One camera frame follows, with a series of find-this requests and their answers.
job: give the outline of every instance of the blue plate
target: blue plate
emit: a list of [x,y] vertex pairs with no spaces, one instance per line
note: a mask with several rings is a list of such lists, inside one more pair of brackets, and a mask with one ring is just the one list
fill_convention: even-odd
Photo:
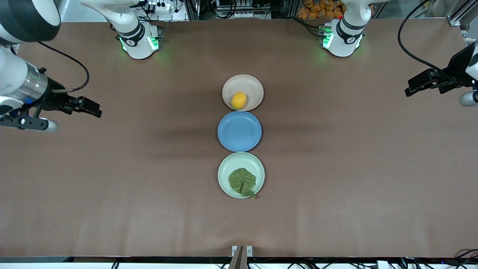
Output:
[[234,111],[219,122],[217,136],[221,144],[230,151],[248,151],[261,139],[261,123],[249,112]]

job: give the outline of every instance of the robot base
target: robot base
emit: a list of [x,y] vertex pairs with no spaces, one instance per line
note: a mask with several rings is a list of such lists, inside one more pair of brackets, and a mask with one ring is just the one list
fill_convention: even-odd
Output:
[[332,29],[332,36],[328,38],[324,38],[322,40],[322,47],[330,53],[338,57],[347,57],[354,53],[355,49],[357,49],[360,45],[360,40],[362,39],[361,35],[357,38],[353,43],[346,44],[345,41],[337,34],[337,23],[339,19],[333,19],[331,22],[327,22],[324,26],[331,27]]
[[161,48],[161,42],[163,37],[163,28],[151,25],[148,22],[141,22],[144,25],[144,36],[138,41],[136,46],[131,47],[125,44],[123,41],[123,49],[135,59],[145,59],[149,57],[153,52]]

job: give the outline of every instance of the green leaf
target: green leaf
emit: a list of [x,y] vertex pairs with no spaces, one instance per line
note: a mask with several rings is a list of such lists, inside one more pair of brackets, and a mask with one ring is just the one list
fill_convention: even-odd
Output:
[[229,185],[242,196],[256,198],[252,191],[252,188],[256,186],[256,176],[245,168],[236,169],[229,175]]

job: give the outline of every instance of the lemon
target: lemon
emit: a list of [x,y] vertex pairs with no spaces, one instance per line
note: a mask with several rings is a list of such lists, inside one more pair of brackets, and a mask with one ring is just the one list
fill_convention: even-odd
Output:
[[234,96],[232,97],[231,105],[233,109],[241,109],[247,101],[247,95],[242,92],[238,91]]

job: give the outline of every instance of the cable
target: cable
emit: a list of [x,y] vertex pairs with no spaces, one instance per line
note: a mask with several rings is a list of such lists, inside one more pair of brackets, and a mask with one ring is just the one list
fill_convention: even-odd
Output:
[[147,22],[152,22],[151,18],[149,17],[148,13],[146,12],[146,10],[144,9],[144,7],[142,5],[140,5],[141,9],[144,11],[144,14],[146,14],[146,18],[147,18]]
[[360,264],[361,266],[367,267],[367,268],[373,268],[373,269],[376,269],[376,268],[377,268],[376,265],[365,265],[365,264],[363,264],[363,263],[359,263],[359,264]]
[[287,267],[287,269],[291,269],[291,267],[292,267],[294,264],[296,264],[296,265],[300,266],[302,269],[305,269],[305,267],[304,267],[304,266],[302,266],[302,264],[300,264],[300,263],[297,263],[297,262],[291,263],[291,264],[289,265],[289,267]]
[[163,34],[161,35],[161,38],[162,38],[162,39],[163,39],[164,36],[166,35],[166,30],[168,30],[168,26],[169,26],[169,22],[166,23],[166,27],[165,27],[164,30],[163,30]]
[[179,12],[181,7],[183,6],[183,2],[181,2],[181,4],[178,6],[178,0],[176,0],[176,4],[173,4],[172,1],[170,1],[169,3],[170,3],[171,6],[173,6],[175,8],[175,10],[174,10],[175,13],[177,13],[176,10],[178,10],[178,12]]
[[420,262],[420,263],[423,263],[423,264],[424,264],[425,266],[427,266],[429,269],[434,269],[434,268],[433,268],[433,267],[431,267],[431,266],[430,266],[428,263],[426,263],[426,262],[422,262],[422,261],[420,261],[420,260],[419,260],[419,259],[417,259],[417,258],[414,258],[414,259],[415,259],[416,261]]
[[269,15],[269,13],[271,13],[271,10],[272,9],[269,8],[269,11],[266,13],[266,16],[264,17],[265,20],[267,19],[267,15]]
[[[221,18],[221,19],[229,19],[230,17],[232,17],[232,15],[234,15],[234,13],[236,13],[236,8],[237,8],[237,2],[236,2],[236,0],[229,0],[229,1],[231,1],[231,8],[229,9],[229,12],[228,12],[227,15],[224,16],[224,17],[221,17],[221,16],[219,16],[219,15],[216,14],[216,16],[217,16],[218,18]],[[232,10],[232,8],[233,8],[233,6],[232,6],[232,1],[234,1],[234,11]]]
[[111,266],[111,269],[118,269],[118,267],[120,267],[120,262],[124,262],[124,259],[122,257],[116,258],[115,262],[113,262],[113,265]]
[[468,269],[466,266],[463,265],[463,263],[459,263],[455,269],[458,269],[460,266],[463,267],[464,269]]
[[460,254],[460,255],[456,256],[455,258],[462,258],[463,256],[466,256],[466,255],[468,255],[468,254],[470,254],[470,253],[473,253],[473,252],[476,252],[476,251],[478,251],[478,249],[476,249],[476,248],[470,249],[469,251],[467,251],[467,252],[465,252],[465,253],[463,253],[463,254]]
[[460,86],[465,86],[465,84],[463,82],[460,82],[460,81],[457,81],[453,78],[451,78],[449,75],[447,75],[443,70],[441,70],[440,68],[436,67],[435,65],[432,65],[431,63],[425,61],[425,60],[422,60],[420,59],[419,57],[413,55],[410,51],[408,51],[402,44],[402,37],[401,37],[401,34],[402,34],[402,29],[403,29],[403,26],[405,25],[405,23],[407,22],[407,20],[412,16],[413,13],[415,13],[415,11],[417,11],[419,8],[421,8],[423,5],[425,5],[428,1],[430,0],[423,0],[418,6],[416,6],[406,17],[405,19],[403,20],[402,24],[400,25],[400,28],[398,29],[398,34],[397,34],[397,39],[398,39],[398,45],[400,46],[400,48],[402,48],[402,50],[408,54],[408,56],[410,56],[411,58],[413,58],[414,60],[424,64],[424,65],[427,65],[433,69],[435,69],[437,72],[439,72],[440,74],[442,74],[444,77],[446,77],[447,79],[449,79],[451,82],[457,84],[457,85],[460,85]]
[[43,43],[43,42],[40,42],[38,41],[38,44],[46,47],[46,48],[49,48],[51,50],[53,50],[54,52],[57,52],[67,58],[69,58],[70,60],[74,61],[75,63],[79,64],[84,70],[85,70],[85,73],[87,75],[87,79],[85,80],[85,82],[80,86],[80,87],[77,87],[77,88],[73,88],[73,89],[63,89],[63,90],[52,90],[53,93],[66,93],[66,92],[73,92],[73,91],[77,91],[77,90],[81,90],[83,89],[89,82],[89,79],[90,79],[90,75],[89,75],[89,71],[88,71],[88,68],[82,64],[80,61],[76,60],[75,58],[73,58],[72,56],[60,51],[60,50],[57,50],[53,47],[50,47],[49,45]]
[[310,24],[306,24],[305,22],[303,22],[302,20],[299,20],[295,17],[287,17],[286,19],[292,19],[300,24],[302,24],[306,30],[313,36],[316,36],[316,37],[327,37],[326,35],[323,35],[323,34],[316,34],[314,32],[312,32],[309,28],[312,28],[312,29],[319,29],[320,27],[319,26],[314,26],[314,25],[310,25]]

